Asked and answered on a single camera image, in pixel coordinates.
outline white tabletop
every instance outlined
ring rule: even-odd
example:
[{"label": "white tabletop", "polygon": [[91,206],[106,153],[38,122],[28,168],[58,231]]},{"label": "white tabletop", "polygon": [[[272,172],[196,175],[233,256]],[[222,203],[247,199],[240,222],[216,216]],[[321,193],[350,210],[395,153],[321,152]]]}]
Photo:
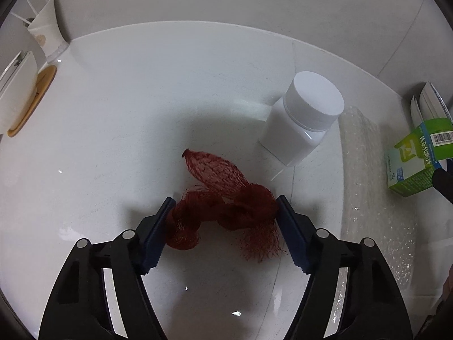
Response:
[{"label": "white tabletop", "polygon": [[[324,75],[346,105],[387,124],[396,138],[408,131],[401,98],[379,80],[326,51],[257,29],[138,24],[78,38],[60,60],[28,123],[0,144],[0,287],[35,335],[76,240],[112,240],[165,197],[179,198],[196,184],[181,159],[185,148],[234,162],[249,181],[286,195],[297,212],[339,236],[338,124],[296,168],[284,169],[257,142],[269,106],[296,72]],[[170,340],[283,338],[307,276],[289,255],[245,261],[235,237],[204,223],[199,246],[166,247],[144,277]],[[107,289],[115,329],[124,334],[110,281]]]}]

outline barcode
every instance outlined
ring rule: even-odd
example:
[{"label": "barcode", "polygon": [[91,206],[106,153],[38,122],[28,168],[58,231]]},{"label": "barcode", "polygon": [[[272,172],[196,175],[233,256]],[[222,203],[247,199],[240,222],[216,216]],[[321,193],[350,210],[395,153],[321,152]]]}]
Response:
[{"label": "barcode", "polygon": [[433,141],[434,147],[453,143],[453,131],[431,134],[431,140]]}]

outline wooden coaster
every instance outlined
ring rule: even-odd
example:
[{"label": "wooden coaster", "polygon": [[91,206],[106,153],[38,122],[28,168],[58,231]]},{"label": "wooden coaster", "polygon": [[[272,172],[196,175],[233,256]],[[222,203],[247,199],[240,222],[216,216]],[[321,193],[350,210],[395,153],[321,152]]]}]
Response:
[{"label": "wooden coaster", "polygon": [[42,72],[38,74],[38,78],[36,80],[36,96],[33,98],[33,101],[28,109],[27,113],[20,121],[19,125],[16,129],[8,130],[8,137],[14,137],[22,127],[25,125],[27,120],[30,118],[31,114],[35,110],[36,106],[39,105],[42,97],[47,92],[47,88],[49,88],[50,84],[54,80],[55,73],[57,72],[57,67],[55,65],[50,65],[46,67]]}]

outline blue gripper pad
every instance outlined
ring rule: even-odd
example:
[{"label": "blue gripper pad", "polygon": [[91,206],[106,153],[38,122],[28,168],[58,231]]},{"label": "blue gripper pad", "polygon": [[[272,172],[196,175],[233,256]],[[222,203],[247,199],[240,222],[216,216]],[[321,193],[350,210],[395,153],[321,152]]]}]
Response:
[{"label": "blue gripper pad", "polygon": [[165,220],[168,213],[176,205],[173,198],[167,197],[159,211],[141,220],[135,230],[139,236],[142,256],[136,269],[141,275],[145,275],[151,268],[157,266],[160,255],[165,246]]},{"label": "blue gripper pad", "polygon": [[306,274],[310,274],[313,265],[307,249],[312,236],[316,233],[316,228],[307,216],[294,212],[284,195],[277,198],[277,203],[279,206],[277,223],[294,264],[302,268]]}]

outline cup lid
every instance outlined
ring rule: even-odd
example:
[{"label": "cup lid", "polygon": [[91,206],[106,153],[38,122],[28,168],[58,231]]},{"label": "cup lid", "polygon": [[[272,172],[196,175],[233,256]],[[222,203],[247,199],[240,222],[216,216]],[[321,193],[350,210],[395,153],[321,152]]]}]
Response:
[{"label": "cup lid", "polygon": [[315,132],[329,129],[344,110],[343,96],[337,87],[311,71],[296,74],[283,103],[297,125]]}]

